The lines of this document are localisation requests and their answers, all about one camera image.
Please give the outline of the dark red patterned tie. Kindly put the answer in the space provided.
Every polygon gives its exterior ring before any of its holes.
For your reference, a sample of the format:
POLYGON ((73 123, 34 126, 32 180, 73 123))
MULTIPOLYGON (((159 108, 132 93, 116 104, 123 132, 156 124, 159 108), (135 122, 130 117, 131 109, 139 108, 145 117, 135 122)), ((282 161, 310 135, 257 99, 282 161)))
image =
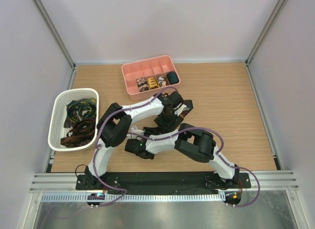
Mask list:
POLYGON ((185 118, 193 109, 192 100, 184 100, 181 106, 177 109, 178 116, 185 118))

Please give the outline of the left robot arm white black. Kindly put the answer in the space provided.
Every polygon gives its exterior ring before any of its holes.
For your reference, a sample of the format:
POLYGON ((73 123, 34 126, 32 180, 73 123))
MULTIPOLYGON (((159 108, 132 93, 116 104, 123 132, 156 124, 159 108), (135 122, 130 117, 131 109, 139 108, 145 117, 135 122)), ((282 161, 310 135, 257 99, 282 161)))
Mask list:
POLYGON ((109 188, 104 177, 107 165, 123 142, 127 152, 143 159, 167 150, 166 137, 175 133, 192 108, 191 100, 184 100, 178 91, 158 93, 132 105, 112 103, 97 124, 95 153, 84 174, 77 176, 76 189, 109 188))

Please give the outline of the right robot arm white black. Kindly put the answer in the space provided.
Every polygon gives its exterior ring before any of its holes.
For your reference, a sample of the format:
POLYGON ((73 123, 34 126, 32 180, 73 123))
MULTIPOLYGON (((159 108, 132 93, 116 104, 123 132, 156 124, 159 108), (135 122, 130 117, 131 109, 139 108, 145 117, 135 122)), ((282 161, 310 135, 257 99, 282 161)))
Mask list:
POLYGON ((137 130, 131 127, 127 134, 125 151, 143 159, 153 159, 156 154, 176 150, 186 157, 209 164, 217 172, 216 188, 228 189, 239 184, 239 169, 221 154, 212 133, 183 123, 174 131, 162 127, 137 130))

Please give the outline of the pink divided organizer tray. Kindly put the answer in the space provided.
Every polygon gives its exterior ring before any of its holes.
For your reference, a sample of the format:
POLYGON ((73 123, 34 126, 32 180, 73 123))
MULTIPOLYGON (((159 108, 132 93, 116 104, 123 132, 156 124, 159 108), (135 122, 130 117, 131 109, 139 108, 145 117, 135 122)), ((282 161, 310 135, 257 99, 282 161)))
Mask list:
POLYGON ((173 88, 177 88, 181 83, 181 79, 179 78, 179 74, 173 64, 173 61, 168 55, 127 63, 122 65, 121 69, 127 93, 132 101, 147 99, 160 91, 163 93, 171 93, 174 91, 173 88), (141 77, 145 77, 147 79, 148 77, 153 76, 157 80, 158 76, 166 76, 166 74, 170 71, 175 71, 177 73, 179 78, 178 84, 159 87, 145 92, 138 91, 136 79, 141 77))

